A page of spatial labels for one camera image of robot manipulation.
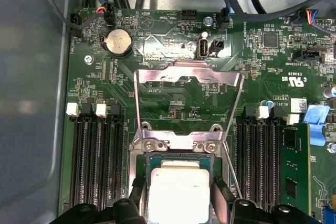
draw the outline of integrated circuit chip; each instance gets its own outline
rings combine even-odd
[[[297,141],[296,141],[296,134],[293,130],[285,130],[283,134],[285,145],[289,148],[296,148]]]
[[[278,34],[264,34],[264,47],[278,47]]]
[[[296,199],[296,195],[297,195],[297,183],[296,182],[294,182],[293,180],[289,178],[286,178],[285,190],[286,190],[286,194]]]

